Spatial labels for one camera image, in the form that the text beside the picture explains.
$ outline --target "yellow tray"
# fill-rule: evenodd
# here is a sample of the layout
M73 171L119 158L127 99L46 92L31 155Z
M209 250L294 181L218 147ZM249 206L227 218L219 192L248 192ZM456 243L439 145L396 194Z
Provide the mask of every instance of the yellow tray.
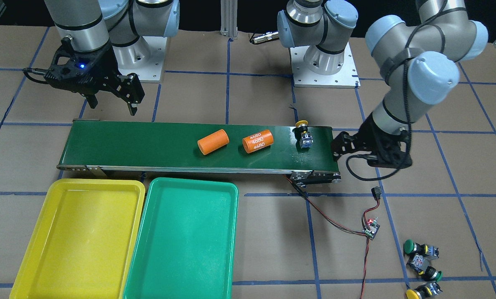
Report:
M10 298L122 298L144 196L139 181L52 184Z

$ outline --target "conveyor belt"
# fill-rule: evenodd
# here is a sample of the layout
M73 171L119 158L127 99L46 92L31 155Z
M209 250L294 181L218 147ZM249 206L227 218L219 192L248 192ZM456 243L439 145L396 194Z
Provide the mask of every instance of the conveyor belt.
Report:
M224 129L230 143L202 155L197 140ZM269 129L274 144L247 154L242 138ZM104 170L291 174L296 181L330 176L339 179L333 161L330 127L310 127L314 144L300 148L294 127L205 125L194 123L127 123L75 120L58 169L102 175Z

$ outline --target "plastic tray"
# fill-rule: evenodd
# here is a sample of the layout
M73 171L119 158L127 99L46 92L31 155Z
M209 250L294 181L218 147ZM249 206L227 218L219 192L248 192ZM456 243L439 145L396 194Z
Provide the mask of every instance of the plastic tray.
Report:
M52 184L10 298L122 298L144 196L139 181Z
M231 298L237 206L231 183L153 180L124 298Z

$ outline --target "orange battery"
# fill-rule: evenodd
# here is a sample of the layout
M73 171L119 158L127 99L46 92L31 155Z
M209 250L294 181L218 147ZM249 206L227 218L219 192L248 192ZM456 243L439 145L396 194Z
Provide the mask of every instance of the orange battery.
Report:
M264 130L242 139L242 145L248 154L272 144L274 144L274 136L270 130Z
M220 129L215 133L198 140L198 147L200 148L200 151L202 151L203 155L207 155L208 153L216 151L228 143L229 137L223 129Z

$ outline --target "red and black wire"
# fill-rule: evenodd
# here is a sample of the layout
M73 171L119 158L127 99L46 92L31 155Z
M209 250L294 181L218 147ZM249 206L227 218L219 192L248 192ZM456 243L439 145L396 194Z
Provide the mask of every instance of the red and black wire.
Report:
M341 225L340 223L337 223L335 220L329 218L324 212L322 212L322 210L320 210L320 208L318 206L316 206L309 199L309 195L308 195L307 191L305 191L301 187L297 186L287 176L284 176L284 177L288 180L290 185L292 185L293 188L299 193L299 195L303 199L305 199L305 201L307 201L314 209L316 209L320 213L320 215L322 215L322 217L325 218L325 220L327 220L327 222L329 222L331 225L333 225L337 229L340 229L344 233L350 233L352 235L366 237L366 250L365 250L365 254L364 254L364 275L362 276L362 288L360 290L360 299L362 299L362 296L364 295L364 287L366 286L366 266L367 266L367 261L368 261L369 241L370 241L369 237L364 232L352 230L352 229L350 229L344 225ZM361 222L362 222L362 228L364 230L369 229L368 221L366 218L366 213L375 210L376 208L379 207L379 205L381 203L381 190L379 189L379 187L372 188L371 193L373 194L373 197L375 198L375 201L377 202L377 204L374 207L369 208L362 213Z

